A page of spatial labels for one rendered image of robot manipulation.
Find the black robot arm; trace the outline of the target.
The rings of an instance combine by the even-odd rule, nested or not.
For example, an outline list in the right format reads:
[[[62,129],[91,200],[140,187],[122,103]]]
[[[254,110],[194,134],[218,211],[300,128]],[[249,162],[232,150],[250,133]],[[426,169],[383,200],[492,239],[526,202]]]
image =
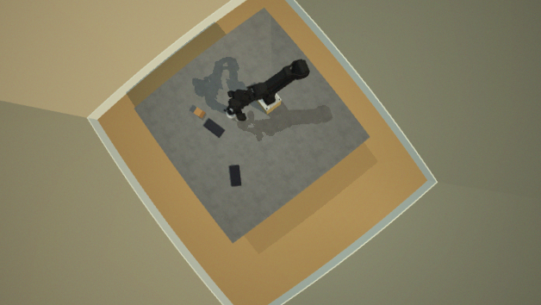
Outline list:
[[[290,65],[285,66],[279,73],[263,83],[259,82],[257,84],[246,86],[247,90],[236,90],[234,93],[235,98],[231,98],[228,101],[229,107],[232,110],[238,110],[242,107],[240,102],[244,102],[248,105],[262,99],[266,105],[274,103],[276,101],[275,95],[278,91],[292,81],[294,82],[294,80],[306,78],[309,73],[310,70],[308,69],[305,59],[294,60]]]

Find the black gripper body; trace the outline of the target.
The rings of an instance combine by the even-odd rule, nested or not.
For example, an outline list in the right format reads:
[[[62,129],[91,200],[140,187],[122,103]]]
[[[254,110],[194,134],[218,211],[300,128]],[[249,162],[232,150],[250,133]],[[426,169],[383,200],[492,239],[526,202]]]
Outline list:
[[[234,93],[235,93],[235,91],[230,90],[227,94],[228,94],[229,97],[235,98]],[[235,110],[236,117],[237,117],[238,121],[244,121],[246,119],[246,115],[245,115],[245,113],[242,112],[241,109],[243,109],[247,104],[245,104],[244,102],[240,102],[240,104],[242,104],[242,107],[240,109],[238,109],[238,110]]]

